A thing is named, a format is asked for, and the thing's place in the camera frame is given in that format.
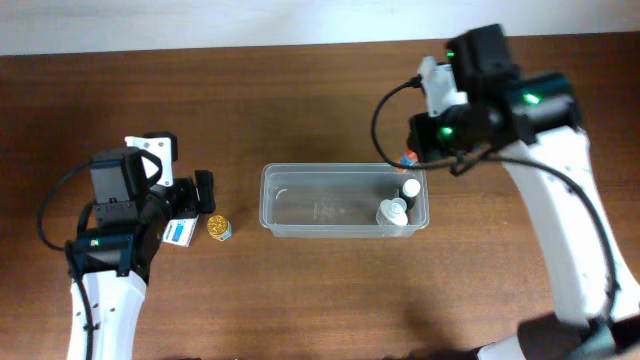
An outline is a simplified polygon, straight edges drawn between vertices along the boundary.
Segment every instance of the white background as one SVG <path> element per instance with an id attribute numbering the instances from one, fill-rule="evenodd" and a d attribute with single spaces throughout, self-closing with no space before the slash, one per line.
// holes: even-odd
<path id="1" fill-rule="evenodd" d="M 639 0 L 0 0 L 0 55 L 640 30 Z"/>

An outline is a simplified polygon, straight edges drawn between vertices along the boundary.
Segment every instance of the cable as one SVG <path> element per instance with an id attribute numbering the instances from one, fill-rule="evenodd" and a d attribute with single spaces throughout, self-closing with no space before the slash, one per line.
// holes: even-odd
<path id="1" fill-rule="evenodd" d="M 397 167 L 400 169 L 405 169 L 405 170 L 435 170 L 435 169 L 444 169 L 444 168 L 448 168 L 451 165 L 454 165 L 455 162 L 452 161 L 448 161 L 448 162 L 444 162 L 444 163 L 436 163 L 436 164 L 421 164 L 421 165 L 403 165 L 400 164 L 398 162 L 395 162 L 393 160 L 391 160 L 382 150 L 382 147 L 380 146 L 380 142 L 378 141 L 378 135 L 376 134 L 376 125 L 378 124 L 378 115 L 380 114 L 380 110 L 382 110 L 382 107 L 384 106 L 384 104 L 387 102 L 387 100 L 389 100 L 393 95 L 397 94 L 398 92 L 400 92 L 400 90 L 402 89 L 406 89 L 406 88 L 420 88 L 422 86 L 422 76 L 417 75 L 412 77 L 411 79 L 409 79 L 409 81 L 405 82 L 404 84 L 396 87 L 395 89 L 391 90 L 387 95 L 385 95 L 382 100 L 380 100 L 380 102 L 378 103 L 378 106 L 376 107 L 376 110 L 373 113 L 373 118 L 371 119 L 371 140 L 373 140 L 373 145 L 376 147 L 376 150 L 378 151 L 378 154 L 380 154 L 380 156 L 382 157 L 382 159 L 389 165 L 393 166 L 393 167 Z"/>
<path id="2" fill-rule="evenodd" d="M 602 219 L 598 215 L 598 212 L 595 206 L 589 199 L 589 196 L 587 196 L 587 194 L 584 192 L 582 187 L 578 185 L 575 181 L 573 181 L 569 176 L 565 175 L 564 173 L 550 166 L 547 166 L 539 162 L 531 161 L 531 160 L 513 159 L 513 158 L 507 158 L 507 157 L 501 157 L 501 156 L 488 157 L 489 152 L 482 153 L 476 159 L 472 159 L 472 160 L 465 160 L 462 156 L 460 156 L 459 159 L 455 162 L 449 161 L 444 163 L 420 164 L 420 165 L 403 165 L 389 159 L 389 157 L 384 153 L 384 151 L 382 150 L 382 147 L 380 146 L 380 143 L 378 142 L 378 137 L 376 135 L 376 125 L 378 122 L 378 115 L 380 114 L 380 110 L 382 109 L 384 104 L 387 102 L 387 100 L 389 100 L 393 95 L 400 92 L 400 90 L 406 89 L 409 87 L 420 88 L 422 86 L 421 80 L 422 80 L 422 77 L 420 75 L 414 76 L 413 78 L 409 79 L 409 81 L 391 90 L 378 103 L 378 106 L 376 107 L 376 110 L 373 113 L 373 118 L 371 120 L 371 139 L 373 140 L 373 145 L 376 147 L 378 154 L 380 154 L 382 159 L 387 164 L 400 169 L 405 169 L 405 170 L 436 170 L 436 169 L 450 167 L 451 173 L 454 176 L 459 176 L 464 174 L 466 171 L 470 170 L 480 162 L 504 162 L 509 164 L 536 168 L 538 170 L 545 171 L 557 177 L 558 179 L 562 180 L 578 196 L 578 198 L 586 208 L 587 212 L 589 213 L 589 216 L 591 217 L 591 221 L 593 222 L 596 228 L 598 239 L 600 240 L 600 245 L 604 253 L 607 272 L 609 273 L 609 276 L 607 279 L 608 280 L 607 290 L 605 291 L 607 296 L 607 303 L 603 307 L 603 310 L 604 310 L 604 314 L 606 314 L 606 317 L 607 317 L 606 320 L 611 322 L 612 312 L 616 302 L 616 296 L 618 291 L 620 290 L 620 284 L 618 282 L 617 271 L 615 267 L 615 260 L 613 258 L 613 250 L 611 249 L 611 242 L 609 241 L 609 237 L 605 230 L 604 223 L 602 222 Z M 463 165 L 463 169 L 459 171 L 457 170 L 455 165 Z"/>
<path id="3" fill-rule="evenodd" d="M 47 240 L 47 237 L 44 235 L 44 231 L 42 230 L 42 218 L 44 216 L 44 211 L 47 208 L 47 205 L 49 205 L 49 201 L 51 201 L 51 198 L 56 194 L 58 189 L 60 189 L 60 187 L 65 182 L 67 182 L 67 180 L 69 180 L 70 177 L 72 177 L 73 175 L 75 175 L 76 173 L 81 171 L 82 169 L 84 169 L 87 166 L 89 166 L 90 163 L 91 162 L 87 161 L 87 162 L 84 162 L 84 163 L 74 167 L 73 169 L 71 169 L 71 171 L 69 171 L 65 176 L 63 176 L 62 179 L 58 180 L 58 182 L 53 186 L 53 188 L 51 190 L 49 190 L 49 192 L 47 193 L 47 196 L 44 198 L 44 201 L 42 201 L 42 205 L 40 205 L 40 209 L 38 210 L 38 216 L 37 216 L 38 236 L 40 237 L 40 240 L 42 240 L 42 242 L 49 249 L 52 249 L 52 250 L 55 250 L 55 251 L 64 251 L 64 248 L 50 243 Z"/>
<path id="4" fill-rule="evenodd" d="M 91 357 L 93 356 L 93 314 L 91 313 L 91 305 L 89 304 L 87 289 L 85 289 L 82 279 L 80 278 L 80 269 L 78 269 L 78 264 L 73 258 L 73 245 L 70 241 L 67 241 L 64 244 L 64 254 L 67 258 L 67 262 L 69 263 L 71 278 L 75 281 L 78 291 L 80 292 L 80 297 L 82 298 L 82 306 L 84 307 L 85 319 L 87 321 L 87 325 L 85 326 L 85 330 L 87 330 L 87 350 L 85 358 L 86 360 L 91 360 Z"/>
<path id="5" fill-rule="evenodd" d="M 481 162 L 503 162 L 508 164 L 522 165 L 528 166 L 532 168 L 536 168 L 538 170 L 545 171 L 558 179 L 562 180 L 567 186 L 578 196 L 582 204 L 586 208 L 589 213 L 589 217 L 591 217 L 591 221 L 596 228 L 596 232 L 598 233 L 598 239 L 600 240 L 600 246 L 602 247 L 602 251 L 604 253 L 604 258 L 607 266 L 607 272 L 609 273 L 608 282 L 607 282 L 607 290 L 605 291 L 607 295 L 607 304 L 604 306 L 604 313 L 607 316 L 607 321 L 612 320 L 612 312 L 613 307 L 616 302 L 616 295 L 620 290 L 620 284 L 618 283 L 618 275 L 615 266 L 615 260 L 613 258 L 613 250 L 611 249 L 611 242 L 609 241 L 609 237 L 607 235 L 607 231 L 604 227 L 604 223 L 602 219 L 598 215 L 598 211 L 596 210 L 593 202 L 589 199 L 589 196 L 584 192 L 582 187 L 578 185 L 575 181 L 573 181 L 569 176 L 558 171 L 550 166 L 545 164 L 525 160 L 525 159 L 513 159 L 502 156 L 492 156 L 487 158 L 480 159 Z"/>

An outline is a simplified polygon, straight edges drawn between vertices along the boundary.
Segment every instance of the wooden table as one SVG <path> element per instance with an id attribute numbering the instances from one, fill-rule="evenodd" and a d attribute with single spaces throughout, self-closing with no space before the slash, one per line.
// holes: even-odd
<path id="1" fill-rule="evenodd" d="M 565 73 L 592 141 L 602 200 L 640 278 L 640 36 L 513 38 L 527 74 Z M 408 239 L 274 238 L 260 226 L 272 162 L 379 162 L 369 122 L 378 100 L 443 41 L 143 51 L 0 58 L 0 353 L 66 356 L 71 304 L 64 257 L 36 237 L 45 192 L 126 135 L 169 130 L 176 176 L 209 169 L 224 243 L 204 221 L 191 247 L 163 246 L 138 319 L 135 359 L 371 359 L 420 347 L 470 348 L 552 310 L 543 258 L 507 173 L 428 174 L 431 224 Z M 397 155 L 405 91 L 384 109 Z M 87 174 L 65 186 L 45 230 L 62 244 L 92 198 Z"/>

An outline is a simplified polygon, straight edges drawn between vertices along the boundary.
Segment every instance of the green indicator light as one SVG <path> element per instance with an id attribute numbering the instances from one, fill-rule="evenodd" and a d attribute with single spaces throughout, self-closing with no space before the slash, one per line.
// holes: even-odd
<path id="1" fill-rule="evenodd" d="M 524 101 L 529 105 L 538 105 L 540 103 L 540 98 L 533 94 L 524 94 Z"/>
<path id="2" fill-rule="evenodd" d="M 453 134 L 453 129 L 449 127 L 441 128 L 440 133 L 444 136 L 451 136 L 451 134 Z"/>

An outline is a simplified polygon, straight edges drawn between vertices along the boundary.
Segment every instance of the yellow can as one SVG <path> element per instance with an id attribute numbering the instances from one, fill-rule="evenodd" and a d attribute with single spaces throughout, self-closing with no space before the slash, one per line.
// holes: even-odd
<path id="1" fill-rule="evenodd" d="M 215 215 L 207 221 L 207 231 L 216 240 L 225 241 L 231 237 L 231 223 L 220 215 Z"/>

